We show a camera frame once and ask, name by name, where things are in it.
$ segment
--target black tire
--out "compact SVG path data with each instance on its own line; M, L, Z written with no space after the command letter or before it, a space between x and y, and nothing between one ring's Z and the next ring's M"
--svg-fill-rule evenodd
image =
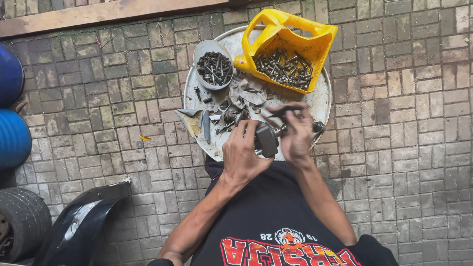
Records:
M0 189L0 212L13 229L13 248L4 262L14 262L35 251L51 227L51 215L43 199L24 188Z

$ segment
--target cut oil jug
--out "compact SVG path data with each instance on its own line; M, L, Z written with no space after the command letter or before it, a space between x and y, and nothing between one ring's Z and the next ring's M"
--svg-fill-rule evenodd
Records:
M259 35L256 41L251 44L249 42L250 33L259 22L263 22L266 25L266 28ZM293 32L289 27L299 28L310 32L312 37L300 36ZM337 31L338 28L333 25L320 24L276 9L264 9L253 18L246 28L241 41L243 55L237 55L233 60L233 65L236 69L248 72L262 80L278 84L303 94L308 94L314 90ZM299 89L288 86L288 84L281 84L280 82L277 82L274 77L271 79L267 74L260 72L257 69L254 62L254 59L256 59L255 56L260 54L270 56L278 49L284 49L287 52L287 58L293 58L298 54L299 58L303 58L303 60L299 59L300 61L308 62L308 64L311 65L312 73L310 74L310 77L312 79L309 80L310 83L308 83L306 89ZM300 67L307 66L307 64L303 62L299 62L299 64L301 64Z

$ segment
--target man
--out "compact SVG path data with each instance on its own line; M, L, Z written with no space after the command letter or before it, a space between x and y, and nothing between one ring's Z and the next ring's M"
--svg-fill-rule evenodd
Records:
M259 122L239 122L222 147L223 162L206 159L212 178L206 197L149 265L182 266L192 255L192 266L397 265L375 238L363 235L357 242L310 158L308 106L289 105L303 109L302 118L285 114L288 131L281 136L281 149L286 162L258 157L254 134Z

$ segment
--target hand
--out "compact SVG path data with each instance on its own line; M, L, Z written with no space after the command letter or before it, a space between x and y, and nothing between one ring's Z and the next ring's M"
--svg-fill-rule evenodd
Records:
M254 135L260 123L256 120L241 120L223 144L225 168L219 182L223 182L232 192L240 191L268 169L274 160L274 157L260 158L254 151Z
M290 102L287 105L301 107L302 118L296 117L293 111L286 112L283 122L288 127L288 131L281 136L281 150L288 163L299 164L310 159L309 150L314 121L309 114L309 106L306 103ZM267 107L266 109L274 113L283 107ZM276 126L269 118L265 116L263 118Z

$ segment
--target tiger logo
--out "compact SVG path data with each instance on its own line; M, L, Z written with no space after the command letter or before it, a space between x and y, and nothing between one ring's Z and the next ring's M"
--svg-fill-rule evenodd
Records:
M284 252L288 248L302 248L306 245L306 238L303 234L290 228L283 228L274 233L274 239L281 245Z

